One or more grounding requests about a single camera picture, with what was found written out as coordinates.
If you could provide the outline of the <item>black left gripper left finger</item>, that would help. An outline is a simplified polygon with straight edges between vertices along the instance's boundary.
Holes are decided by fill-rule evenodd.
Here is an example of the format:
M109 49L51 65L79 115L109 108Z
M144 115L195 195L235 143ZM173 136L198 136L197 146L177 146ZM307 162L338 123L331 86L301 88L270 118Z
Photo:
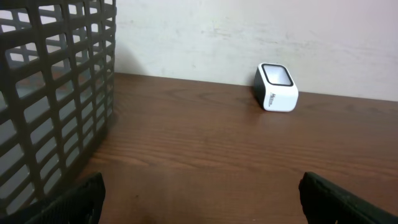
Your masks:
M105 194L103 176L95 172L66 191L35 203L25 222L97 224Z

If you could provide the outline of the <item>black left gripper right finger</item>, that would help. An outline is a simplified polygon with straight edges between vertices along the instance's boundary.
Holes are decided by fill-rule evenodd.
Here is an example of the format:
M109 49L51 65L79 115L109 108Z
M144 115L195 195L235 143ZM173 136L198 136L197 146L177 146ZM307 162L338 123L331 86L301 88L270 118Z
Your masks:
M304 173L298 189L308 223L397 223L397 216L314 172Z

